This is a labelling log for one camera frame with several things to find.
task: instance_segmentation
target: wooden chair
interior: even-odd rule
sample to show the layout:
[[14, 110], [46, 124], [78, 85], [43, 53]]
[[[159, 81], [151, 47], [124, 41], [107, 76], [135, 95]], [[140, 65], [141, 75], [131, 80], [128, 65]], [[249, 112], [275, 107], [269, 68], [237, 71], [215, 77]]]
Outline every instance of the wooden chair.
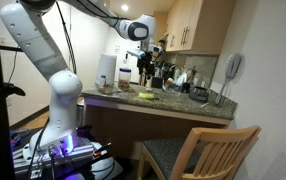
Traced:
[[233, 179], [261, 128], [192, 128], [187, 138], [143, 141], [137, 180], [148, 161], [158, 179]]

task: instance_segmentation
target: green sponge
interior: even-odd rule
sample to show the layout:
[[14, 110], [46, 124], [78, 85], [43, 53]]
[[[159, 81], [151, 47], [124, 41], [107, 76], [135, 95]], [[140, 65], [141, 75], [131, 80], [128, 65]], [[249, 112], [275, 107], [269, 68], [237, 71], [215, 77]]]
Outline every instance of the green sponge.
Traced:
[[154, 95], [149, 93], [139, 93], [139, 98], [154, 99]]

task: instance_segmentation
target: jar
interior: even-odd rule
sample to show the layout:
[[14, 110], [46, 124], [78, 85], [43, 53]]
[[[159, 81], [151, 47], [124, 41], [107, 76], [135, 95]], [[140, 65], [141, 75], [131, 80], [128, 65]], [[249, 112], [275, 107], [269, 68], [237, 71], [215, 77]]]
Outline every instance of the jar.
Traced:
[[118, 87], [121, 89], [129, 88], [130, 87], [130, 80], [131, 80], [131, 69], [120, 68]]

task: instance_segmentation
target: backsplash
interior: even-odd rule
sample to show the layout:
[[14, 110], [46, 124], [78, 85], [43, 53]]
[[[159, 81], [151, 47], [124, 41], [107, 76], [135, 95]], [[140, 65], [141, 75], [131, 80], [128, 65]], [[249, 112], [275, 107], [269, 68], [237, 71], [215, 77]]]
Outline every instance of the backsplash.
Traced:
[[181, 74], [189, 69], [196, 70], [193, 85], [209, 88], [218, 60], [218, 55], [165, 53], [160, 57], [160, 60], [176, 64], [181, 68]]

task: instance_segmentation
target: gray cushion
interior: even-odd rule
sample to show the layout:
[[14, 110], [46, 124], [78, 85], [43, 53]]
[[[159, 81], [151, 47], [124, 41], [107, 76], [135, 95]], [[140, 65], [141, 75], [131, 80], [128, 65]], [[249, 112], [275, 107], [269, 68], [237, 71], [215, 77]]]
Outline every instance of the gray cushion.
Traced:
[[[152, 155], [155, 162], [158, 164], [165, 179], [169, 179], [172, 168], [178, 154], [184, 144], [185, 139], [160, 139], [143, 141], [144, 146]], [[200, 157], [199, 151], [193, 151], [191, 158], [184, 172], [192, 173], [195, 165]]]

